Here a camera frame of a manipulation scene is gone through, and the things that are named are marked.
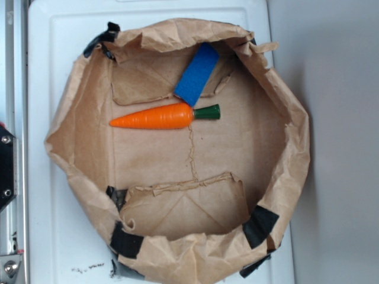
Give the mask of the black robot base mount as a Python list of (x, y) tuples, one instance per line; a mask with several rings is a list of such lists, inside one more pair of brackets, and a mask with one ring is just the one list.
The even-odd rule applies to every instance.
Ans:
[(1, 122), (1, 212), (16, 197), (16, 138), (7, 130)]

